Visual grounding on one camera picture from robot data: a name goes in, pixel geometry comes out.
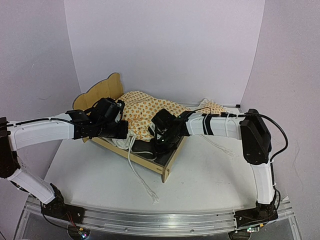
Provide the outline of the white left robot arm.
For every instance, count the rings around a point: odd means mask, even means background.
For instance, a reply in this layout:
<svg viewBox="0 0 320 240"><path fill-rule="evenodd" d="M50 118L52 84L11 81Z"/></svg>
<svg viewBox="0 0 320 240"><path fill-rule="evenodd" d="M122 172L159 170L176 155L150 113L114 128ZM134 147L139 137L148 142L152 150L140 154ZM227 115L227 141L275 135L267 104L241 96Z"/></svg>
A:
<svg viewBox="0 0 320 240"><path fill-rule="evenodd" d="M126 139L129 123L123 120L122 100L101 98L92 107L69 110L57 116L25 121L0 119L0 177L6 179L47 205L57 219L67 214L60 190L34 176L19 160L17 151L41 143L58 140L93 138Z"/></svg>

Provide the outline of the wooden pet bed frame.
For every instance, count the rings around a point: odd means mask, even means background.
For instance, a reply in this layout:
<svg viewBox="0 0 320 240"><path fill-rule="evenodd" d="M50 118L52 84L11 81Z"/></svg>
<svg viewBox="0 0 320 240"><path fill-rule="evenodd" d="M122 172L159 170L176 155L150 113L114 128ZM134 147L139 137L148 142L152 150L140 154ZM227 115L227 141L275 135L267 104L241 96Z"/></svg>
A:
<svg viewBox="0 0 320 240"><path fill-rule="evenodd" d="M86 110L101 98L110 97L113 100L120 100L119 98L125 93L127 92L124 92L124 88L120 80L120 74L113 73L107 79L96 83L87 92L80 94L73 101L72 107L75 110ZM100 137L93 138L91 141L127 158L128 152L113 145L112 140L113 139L110 138ZM185 141L186 138L182 137L178 142L176 149L171 150L166 154L157 155L155 144L152 140L150 142L139 140L137 143L133 144L130 159L132 162L160 174L162 182L164 183L166 182L171 172L172 165L178 157Z"/></svg>

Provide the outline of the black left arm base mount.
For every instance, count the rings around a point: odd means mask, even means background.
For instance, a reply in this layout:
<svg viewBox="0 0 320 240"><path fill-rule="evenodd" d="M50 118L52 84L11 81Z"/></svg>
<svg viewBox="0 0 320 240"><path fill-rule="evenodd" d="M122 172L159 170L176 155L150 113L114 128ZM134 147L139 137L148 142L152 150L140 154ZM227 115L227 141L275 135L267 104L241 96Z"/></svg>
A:
<svg viewBox="0 0 320 240"><path fill-rule="evenodd" d="M80 206L66 204L61 191L52 183L50 186L54 192L54 199L41 206L41 213L45 216L70 221L75 224L82 223L85 209Z"/></svg>

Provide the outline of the duck print mattress cushion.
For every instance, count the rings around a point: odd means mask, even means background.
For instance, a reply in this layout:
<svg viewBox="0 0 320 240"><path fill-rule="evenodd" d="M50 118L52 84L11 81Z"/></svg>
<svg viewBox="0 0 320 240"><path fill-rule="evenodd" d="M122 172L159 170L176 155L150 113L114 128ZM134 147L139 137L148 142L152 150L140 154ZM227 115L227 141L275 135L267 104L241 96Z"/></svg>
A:
<svg viewBox="0 0 320 240"><path fill-rule="evenodd" d="M127 160L131 170L145 188L152 199L152 203L156 204L159 202L159 197L140 177L132 165L131 151L133 145L139 140L149 143L153 139L149 132L149 127L152 126L152 118L160 110L166 109L170 114L177 117L184 111L190 111L191 109L170 100L155 98L142 91L127 92L119 99L124 102L122 119L128 121L128 136L126 139L113 139L112 144L127 151Z"/></svg>

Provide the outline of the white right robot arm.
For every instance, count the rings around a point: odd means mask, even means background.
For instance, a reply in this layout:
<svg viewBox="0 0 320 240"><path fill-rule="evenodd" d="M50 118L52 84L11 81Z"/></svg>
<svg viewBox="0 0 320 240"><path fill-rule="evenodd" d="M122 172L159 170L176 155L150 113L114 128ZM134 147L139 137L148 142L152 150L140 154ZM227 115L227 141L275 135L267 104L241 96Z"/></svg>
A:
<svg viewBox="0 0 320 240"><path fill-rule="evenodd" d="M285 145L272 153L272 135L265 124L269 121L282 134ZM174 148L180 138L190 136L218 136L241 141L243 158L253 171L257 192L257 207L252 209L252 218L262 222L271 212L276 189L273 162L289 146L289 140L282 127L270 117L256 109L245 113L202 113L200 109L187 110L179 116L161 109L151 119L148 131L154 138L158 154Z"/></svg>

